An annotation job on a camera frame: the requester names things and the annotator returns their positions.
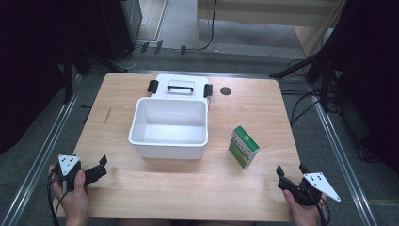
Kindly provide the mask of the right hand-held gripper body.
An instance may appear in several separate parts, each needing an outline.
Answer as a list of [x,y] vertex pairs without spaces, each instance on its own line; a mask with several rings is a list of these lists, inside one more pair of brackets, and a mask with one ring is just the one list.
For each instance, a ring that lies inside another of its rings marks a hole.
[[322,172],[304,173],[301,183],[294,188],[292,194],[298,204],[305,206],[316,205],[323,194],[335,202],[342,200]]

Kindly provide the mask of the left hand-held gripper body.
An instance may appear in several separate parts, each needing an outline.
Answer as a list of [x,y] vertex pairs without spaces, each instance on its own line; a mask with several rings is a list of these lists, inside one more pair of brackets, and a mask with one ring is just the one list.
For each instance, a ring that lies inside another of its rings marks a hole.
[[59,188],[61,192],[73,192],[75,189],[75,178],[80,170],[80,156],[60,154],[58,162],[52,169],[53,187]]

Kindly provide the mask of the green and white carton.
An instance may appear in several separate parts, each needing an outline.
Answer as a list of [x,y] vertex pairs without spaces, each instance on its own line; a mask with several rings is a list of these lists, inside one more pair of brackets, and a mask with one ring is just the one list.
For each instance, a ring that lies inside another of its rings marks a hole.
[[229,151],[243,169],[252,163],[259,150],[260,146],[242,126],[232,130]]

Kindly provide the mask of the white plastic storage box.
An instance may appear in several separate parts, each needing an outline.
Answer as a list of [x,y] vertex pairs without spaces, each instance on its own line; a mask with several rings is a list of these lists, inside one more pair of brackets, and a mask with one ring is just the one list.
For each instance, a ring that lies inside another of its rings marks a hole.
[[144,158],[201,159],[208,142],[208,102],[141,98],[128,140]]

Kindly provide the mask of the white lid with black handle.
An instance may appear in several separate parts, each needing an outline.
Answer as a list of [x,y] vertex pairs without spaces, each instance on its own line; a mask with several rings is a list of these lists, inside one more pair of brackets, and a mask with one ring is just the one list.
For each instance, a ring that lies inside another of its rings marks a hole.
[[213,85],[206,77],[160,73],[147,89],[152,98],[206,100],[213,95]]

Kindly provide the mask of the person's right hand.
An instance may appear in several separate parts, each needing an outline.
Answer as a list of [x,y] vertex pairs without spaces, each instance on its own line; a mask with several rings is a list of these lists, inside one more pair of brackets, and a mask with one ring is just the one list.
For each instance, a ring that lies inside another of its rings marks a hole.
[[282,194],[289,205],[293,220],[320,220],[320,213],[315,206],[299,205],[289,190],[283,190]]

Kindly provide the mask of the person's left hand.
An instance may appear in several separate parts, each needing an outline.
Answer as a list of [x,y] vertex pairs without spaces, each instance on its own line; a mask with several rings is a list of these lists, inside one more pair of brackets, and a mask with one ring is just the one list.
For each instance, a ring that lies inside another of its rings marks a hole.
[[80,218],[88,220],[88,195],[84,186],[85,181],[85,173],[80,170],[75,178],[75,189],[73,192],[63,194],[59,188],[52,188],[56,198],[60,201],[60,205],[66,213],[66,219]]

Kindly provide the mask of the black tripod stand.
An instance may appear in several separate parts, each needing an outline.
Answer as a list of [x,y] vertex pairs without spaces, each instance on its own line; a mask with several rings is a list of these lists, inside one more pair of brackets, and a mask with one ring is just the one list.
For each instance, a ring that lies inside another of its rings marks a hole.
[[321,107],[323,107],[325,112],[329,112],[328,109],[328,88],[329,88],[329,78],[333,75],[334,70],[332,67],[332,61],[328,56],[328,51],[321,49],[316,54],[307,57],[306,59],[296,63],[294,66],[289,67],[288,69],[270,74],[270,78],[280,79],[294,73],[300,69],[305,68],[310,65],[310,68],[306,72],[305,78],[306,81],[310,84],[313,84],[317,81],[319,77],[322,77],[321,82],[321,90],[320,90],[320,103]]
[[127,72],[127,69],[123,69],[121,66],[117,66],[115,63],[111,63],[103,57],[100,57],[95,52],[90,51],[80,45],[64,45],[62,48],[63,57],[63,85],[64,85],[64,100],[65,105],[73,95],[73,82],[72,82],[72,65],[77,63],[77,69],[83,74],[90,72],[89,65],[85,60],[85,57],[90,57],[98,63],[104,65],[111,72]]

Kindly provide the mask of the dark curtain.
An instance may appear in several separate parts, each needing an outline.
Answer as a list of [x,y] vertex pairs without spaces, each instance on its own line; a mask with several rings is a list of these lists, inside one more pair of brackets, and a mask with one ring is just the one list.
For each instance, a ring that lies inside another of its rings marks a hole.
[[61,90],[64,45],[78,45],[94,0],[0,0],[0,154]]
[[343,116],[360,155],[399,174],[399,0],[347,0],[334,34]]

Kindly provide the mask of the black cabinet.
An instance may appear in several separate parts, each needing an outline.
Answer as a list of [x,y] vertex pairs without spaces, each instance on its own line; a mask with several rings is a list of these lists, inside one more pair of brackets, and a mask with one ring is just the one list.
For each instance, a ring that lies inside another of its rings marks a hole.
[[139,0],[100,0],[110,58],[122,59],[132,53],[142,22]]

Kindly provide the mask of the metal floor rail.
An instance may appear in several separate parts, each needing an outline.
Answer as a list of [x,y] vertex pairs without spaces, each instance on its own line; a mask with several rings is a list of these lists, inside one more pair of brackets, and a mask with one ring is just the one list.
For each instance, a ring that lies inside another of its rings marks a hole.
[[327,134],[332,151],[334,152],[335,158],[352,197],[352,201],[357,208],[363,226],[378,226],[373,210],[368,202],[356,173],[353,171],[352,165],[345,153],[344,147],[338,137],[330,116],[321,106],[321,98],[316,95],[313,95],[311,98],[315,103],[318,117]]
[[77,74],[72,80],[72,97],[63,104],[50,128],[45,140],[35,156],[30,158],[31,165],[26,173],[21,185],[15,190],[12,203],[5,211],[3,219],[0,219],[0,226],[15,226],[24,211],[29,199],[31,198],[35,186],[38,184],[41,173],[47,166],[47,161],[53,152],[56,142],[59,138],[68,117],[70,116],[73,106],[76,102],[83,78]]

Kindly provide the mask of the light wooden frame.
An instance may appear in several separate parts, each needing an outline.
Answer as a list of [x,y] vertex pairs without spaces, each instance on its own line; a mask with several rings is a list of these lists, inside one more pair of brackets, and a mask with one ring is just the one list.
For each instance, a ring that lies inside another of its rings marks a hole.
[[197,0],[196,48],[200,48],[200,20],[215,19],[295,28],[306,57],[312,55],[327,31],[339,21],[346,0]]

